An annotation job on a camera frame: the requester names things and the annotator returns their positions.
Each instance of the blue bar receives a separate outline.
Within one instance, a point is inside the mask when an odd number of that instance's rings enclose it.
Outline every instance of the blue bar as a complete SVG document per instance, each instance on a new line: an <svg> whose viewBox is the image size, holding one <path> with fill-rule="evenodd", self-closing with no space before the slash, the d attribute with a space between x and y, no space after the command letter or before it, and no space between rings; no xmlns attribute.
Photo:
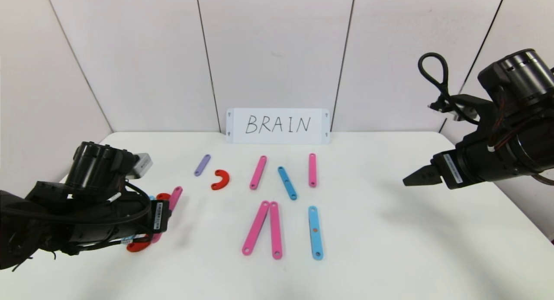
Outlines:
<svg viewBox="0 0 554 300"><path fill-rule="evenodd" d="M289 194L290 199L296 200L298 195L294 190L293 184L289 180L289 176L287 176L287 172L285 171L285 168L281 166L277 168L277 170L279 171L279 175L281 176L281 180L283 180L283 184L287 189L287 193Z"/></svg>
<svg viewBox="0 0 554 300"><path fill-rule="evenodd" d="M317 207L308 208L308 220L310 221L310 239L312 243L312 256L316 260L323 259L323 244L321 243L321 229L317 217Z"/></svg>

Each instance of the pink strip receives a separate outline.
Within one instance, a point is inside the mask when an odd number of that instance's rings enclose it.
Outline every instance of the pink strip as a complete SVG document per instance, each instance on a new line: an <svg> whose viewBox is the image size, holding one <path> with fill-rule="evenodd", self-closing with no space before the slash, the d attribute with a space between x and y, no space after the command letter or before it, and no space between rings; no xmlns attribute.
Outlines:
<svg viewBox="0 0 554 300"><path fill-rule="evenodd" d="M173 193L171 193L170 197L170 210L173 211L175 209L175 206L177 205L177 202L179 201L180 194L183 192L183 188L178 186L174 189Z"/></svg>
<svg viewBox="0 0 554 300"><path fill-rule="evenodd" d="M269 204L269 219L271 222L271 250L273 259L283 257L283 247L281 246L281 223L279 223L279 204L272 201Z"/></svg>
<svg viewBox="0 0 554 300"><path fill-rule="evenodd" d="M179 201L180 194L183 192L183 188L178 186L174 189L174 192L171 193L170 197L170 210L173 211L175 209L175 206L177 205L177 201ZM151 243L156 243L162 238L163 233L157 233L152 236Z"/></svg>
<svg viewBox="0 0 554 300"><path fill-rule="evenodd" d="M250 254L254 250L258 235L260 234L261 226L264 224L265 217L267 216L267 210L269 210L269 201L264 200L263 202L261 202L260 209L256 214L254 223L252 223L250 232L248 233L246 241L244 242L243 255L250 256Z"/></svg>
<svg viewBox="0 0 554 300"><path fill-rule="evenodd" d="M258 187L258 183L260 182L261 173L264 172L265 162L267 161L267 156L262 155L260 157L260 161L258 161L258 165L256 166L256 170L254 171L254 175L252 176L252 181L250 181L250 189L255 190Z"/></svg>
<svg viewBox="0 0 554 300"><path fill-rule="evenodd" d="M308 169L308 184L311 187L316 187L317 185L317 169L315 166L315 154L310 154L309 169Z"/></svg>

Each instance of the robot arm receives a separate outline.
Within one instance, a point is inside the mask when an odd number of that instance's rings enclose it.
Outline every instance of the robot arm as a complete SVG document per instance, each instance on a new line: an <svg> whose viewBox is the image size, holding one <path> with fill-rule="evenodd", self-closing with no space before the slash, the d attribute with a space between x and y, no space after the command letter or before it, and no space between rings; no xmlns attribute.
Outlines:
<svg viewBox="0 0 554 300"><path fill-rule="evenodd" d="M19 265L37 249L78 255L129 236L150 241L166 231L168 201L151 201L128 182L151 164L148 154L83 142L65 183L37 182L25 199L0 191L0 270Z"/></svg>
<svg viewBox="0 0 554 300"><path fill-rule="evenodd" d="M438 83L423 69L426 57L441 61L446 82ZM522 175L554 185L540 175L554 168L554 76L533 49L510 54L479 73L477 78L493 101L450 96L448 66L439 54L423 55L419 70L441 91L430 107L455 112L477 124L477 130L457 143L455 150L435 154L431 164L407 176L404 185L439 184L442 177L453 189Z"/></svg>

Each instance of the white sign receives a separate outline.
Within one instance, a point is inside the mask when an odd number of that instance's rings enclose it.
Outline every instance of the white sign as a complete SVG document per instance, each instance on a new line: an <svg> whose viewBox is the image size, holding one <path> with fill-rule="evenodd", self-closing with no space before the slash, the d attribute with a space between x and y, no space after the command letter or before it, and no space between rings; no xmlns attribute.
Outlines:
<svg viewBox="0 0 554 300"><path fill-rule="evenodd" d="M229 143L327 144L331 115L326 109L229 109Z"/></svg>

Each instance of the red piece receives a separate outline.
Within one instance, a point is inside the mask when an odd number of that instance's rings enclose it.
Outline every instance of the red piece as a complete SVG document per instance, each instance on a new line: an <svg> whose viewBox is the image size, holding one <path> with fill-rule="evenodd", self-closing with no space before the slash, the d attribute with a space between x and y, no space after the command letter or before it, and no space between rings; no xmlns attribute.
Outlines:
<svg viewBox="0 0 554 300"><path fill-rule="evenodd" d="M220 176L222 179L220 182L212 184L212 190L220 190L229 183L229 174L225 170L216 170L216 176Z"/></svg>
<svg viewBox="0 0 554 300"><path fill-rule="evenodd" d="M150 245L150 242L130 243L130 244L127 245L127 251L129 251L129 252L139 252L141 250L146 249L146 247L148 247L149 245Z"/></svg>
<svg viewBox="0 0 554 300"><path fill-rule="evenodd" d="M169 195L168 193L160 193L156 196L156 199L157 200L168 200L170 199L171 195ZM148 247L152 242L145 242L145 243L129 243L127 244L127 251L129 252L139 252L139 251L142 251L144 249L146 249L146 247Z"/></svg>
<svg viewBox="0 0 554 300"><path fill-rule="evenodd" d="M157 200L169 200L170 197L171 197L171 195L168 194L168 193L160 193L156 196L156 199Z"/></svg>

